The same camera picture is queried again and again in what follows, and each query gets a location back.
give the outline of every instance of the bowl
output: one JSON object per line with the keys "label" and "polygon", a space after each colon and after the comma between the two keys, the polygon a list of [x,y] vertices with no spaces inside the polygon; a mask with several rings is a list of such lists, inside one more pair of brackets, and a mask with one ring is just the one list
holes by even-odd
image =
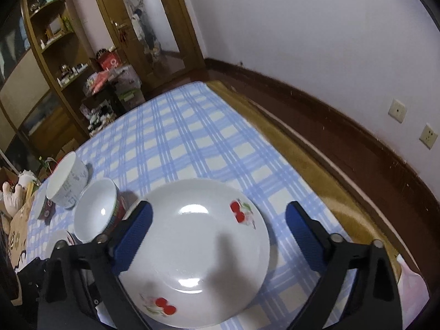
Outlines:
{"label": "bowl", "polygon": [[78,155],[71,151],[49,177],[46,197],[56,205],[71,208],[87,184],[89,171]]}
{"label": "bowl", "polygon": [[126,211],[114,182],[109,178],[96,180],[83,191],[73,211],[75,236],[87,243],[102,233],[109,235]]}
{"label": "bowl", "polygon": [[73,246],[75,244],[75,240],[68,231],[56,230],[54,232],[51,232],[50,238],[46,245],[46,249],[44,250],[43,253],[43,257],[44,257],[43,259],[47,259],[51,257],[56,242],[61,241],[62,239],[65,240],[69,246]]}
{"label": "bowl", "polygon": [[166,183],[147,200],[153,222],[119,275],[137,308],[183,329],[213,326],[243,310],[269,265],[268,230],[252,201],[200,178]]}

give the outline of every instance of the blue plaid tablecloth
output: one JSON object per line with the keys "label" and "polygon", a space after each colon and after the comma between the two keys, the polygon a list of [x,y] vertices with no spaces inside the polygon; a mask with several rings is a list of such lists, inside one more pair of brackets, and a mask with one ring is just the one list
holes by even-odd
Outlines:
{"label": "blue plaid tablecloth", "polygon": [[[111,178],[126,198],[144,197],[175,180],[212,178],[240,190],[262,211],[271,241],[268,275],[242,313],[211,329],[285,329],[311,294],[319,275],[309,268],[285,223],[290,201],[299,201],[329,233],[350,239],[292,166],[202,82],[174,89],[127,113],[77,154],[92,166],[92,179]],[[36,197],[42,197],[44,186]],[[74,231],[70,210],[57,206],[49,226],[37,217],[32,210],[27,262],[42,257],[51,231]],[[327,325],[340,317],[352,281],[350,274]],[[154,329],[166,328],[149,322]]]}

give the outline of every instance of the white plate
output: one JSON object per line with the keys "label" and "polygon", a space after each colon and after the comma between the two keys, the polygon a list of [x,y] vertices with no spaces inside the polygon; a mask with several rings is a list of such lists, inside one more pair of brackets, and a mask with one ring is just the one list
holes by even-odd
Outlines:
{"label": "white plate", "polygon": [[52,252],[55,248],[56,242],[64,239],[69,246],[73,246],[75,244],[75,240],[73,239],[72,235],[66,231],[66,230],[56,230],[51,232],[51,236],[48,241],[48,245],[46,246],[45,250],[45,259],[50,258],[52,255]]}
{"label": "white plate", "polygon": [[243,310],[269,264],[269,235],[255,205],[208,179],[168,183],[147,200],[153,223],[120,274],[136,306],[182,328],[219,324]]}

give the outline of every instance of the screw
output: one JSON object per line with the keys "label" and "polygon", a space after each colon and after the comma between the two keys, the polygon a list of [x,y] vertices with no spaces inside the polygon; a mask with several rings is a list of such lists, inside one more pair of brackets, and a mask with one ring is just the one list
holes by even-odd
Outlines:
{"label": "screw", "polygon": [[67,246],[67,242],[64,239],[60,239],[55,243],[55,249],[61,249]]}
{"label": "screw", "polygon": [[373,245],[377,248],[384,248],[384,244],[382,243],[382,241],[380,241],[379,239],[375,239],[373,241]]}
{"label": "screw", "polygon": [[109,239],[109,238],[108,238],[107,235],[105,235],[104,233],[101,234],[101,235],[99,235],[99,236],[96,236],[96,242],[97,242],[98,244],[105,243],[105,242],[107,242],[108,239]]}
{"label": "screw", "polygon": [[344,238],[339,233],[332,233],[330,239],[335,243],[342,243]]}

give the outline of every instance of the electrical outlet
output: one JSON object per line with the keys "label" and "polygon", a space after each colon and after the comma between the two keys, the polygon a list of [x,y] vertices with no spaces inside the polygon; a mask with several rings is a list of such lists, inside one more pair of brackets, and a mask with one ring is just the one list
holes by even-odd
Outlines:
{"label": "electrical outlet", "polygon": [[423,142],[429,149],[432,148],[437,140],[437,133],[431,128],[429,124],[426,124],[425,128],[420,135],[420,141]]}
{"label": "electrical outlet", "polygon": [[402,123],[406,115],[405,105],[397,99],[393,99],[388,111],[388,115],[396,119],[399,123]]}

